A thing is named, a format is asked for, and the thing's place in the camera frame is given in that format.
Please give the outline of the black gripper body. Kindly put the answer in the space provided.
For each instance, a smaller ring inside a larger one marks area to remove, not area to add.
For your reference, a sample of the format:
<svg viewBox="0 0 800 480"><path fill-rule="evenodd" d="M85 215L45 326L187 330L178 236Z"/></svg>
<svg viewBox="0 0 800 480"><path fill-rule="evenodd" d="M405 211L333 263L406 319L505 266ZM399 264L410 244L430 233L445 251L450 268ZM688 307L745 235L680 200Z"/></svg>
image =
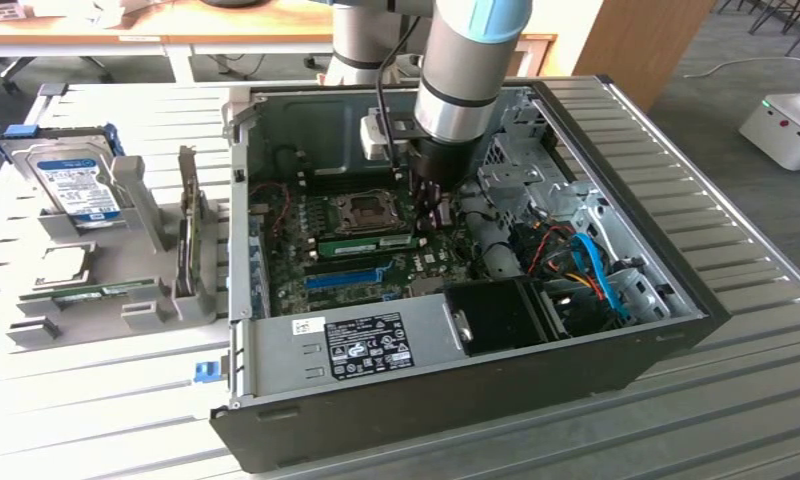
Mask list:
<svg viewBox="0 0 800 480"><path fill-rule="evenodd" d="M477 144L477 139L458 143L445 143L429 137L414 139L409 159L413 187L431 183L442 191L454 189L469 172Z"/></svg>

